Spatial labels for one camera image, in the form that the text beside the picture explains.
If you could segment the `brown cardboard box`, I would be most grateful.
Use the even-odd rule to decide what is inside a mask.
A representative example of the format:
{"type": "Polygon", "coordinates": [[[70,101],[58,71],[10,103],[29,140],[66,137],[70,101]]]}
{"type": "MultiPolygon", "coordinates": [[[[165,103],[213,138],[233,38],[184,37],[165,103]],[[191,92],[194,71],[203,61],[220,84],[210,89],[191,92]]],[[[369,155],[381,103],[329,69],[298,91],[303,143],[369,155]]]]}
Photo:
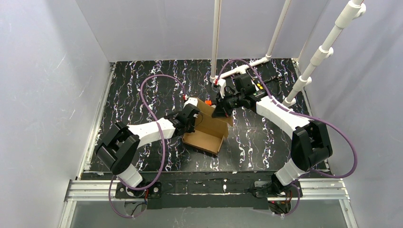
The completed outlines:
{"type": "Polygon", "coordinates": [[[182,142],[189,146],[218,155],[223,141],[229,136],[229,127],[233,126],[232,116],[228,118],[212,118],[214,107],[198,101],[200,112],[195,121],[195,132],[185,133],[182,142]]]}

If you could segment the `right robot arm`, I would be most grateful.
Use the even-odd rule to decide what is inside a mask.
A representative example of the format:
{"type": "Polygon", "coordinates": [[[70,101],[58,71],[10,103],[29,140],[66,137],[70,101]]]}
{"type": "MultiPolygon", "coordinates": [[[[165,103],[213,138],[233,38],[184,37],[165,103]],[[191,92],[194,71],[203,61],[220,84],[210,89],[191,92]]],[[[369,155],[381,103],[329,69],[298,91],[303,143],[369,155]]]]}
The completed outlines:
{"type": "Polygon", "coordinates": [[[271,95],[262,79],[252,80],[249,74],[237,75],[228,86],[226,80],[215,79],[219,88],[212,116],[230,117],[233,109],[244,107],[270,120],[291,139],[290,158],[271,176],[271,181],[254,187],[252,193],[280,194],[317,164],[333,154],[326,124],[300,116],[271,95]]]}

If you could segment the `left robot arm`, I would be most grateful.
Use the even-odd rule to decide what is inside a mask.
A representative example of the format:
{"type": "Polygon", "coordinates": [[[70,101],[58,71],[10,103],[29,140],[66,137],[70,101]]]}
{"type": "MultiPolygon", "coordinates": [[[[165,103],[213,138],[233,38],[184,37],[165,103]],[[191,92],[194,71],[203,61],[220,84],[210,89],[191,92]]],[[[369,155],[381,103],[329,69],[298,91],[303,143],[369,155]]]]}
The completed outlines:
{"type": "Polygon", "coordinates": [[[194,132],[195,120],[199,113],[199,108],[193,104],[187,104],[181,111],[157,121],[139,125],[125,125],[123,122],[117,122],[95,148],[95,154],[127,188],[146,190],[156,181],[153,180],[148,185],[139,187],[143,178],[132,164],[137,149],[146,144],[161,141],[163,153],[166,153],[165,141],[194,132]]]}

